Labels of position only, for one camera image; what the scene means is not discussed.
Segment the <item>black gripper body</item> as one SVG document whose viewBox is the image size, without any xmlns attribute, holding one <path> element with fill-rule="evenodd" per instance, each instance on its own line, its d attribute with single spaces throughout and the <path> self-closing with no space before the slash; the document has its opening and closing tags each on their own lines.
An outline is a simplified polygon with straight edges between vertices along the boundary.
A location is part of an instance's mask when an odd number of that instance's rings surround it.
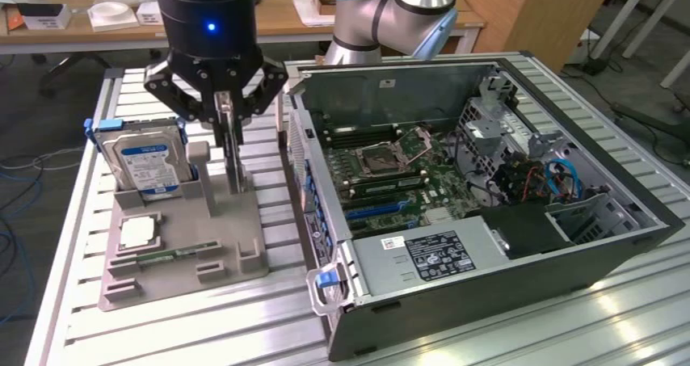
<svg viewBox="0 0 690 366">
<path fill-rule="evenodd" d="M 183 96 L 178 76 L 203 96 L 243 94 L 265 63 L 257 41 L 257 0 L 157 0 L 170 53 L 154 67 L 154 95 Z"/>
</svg>

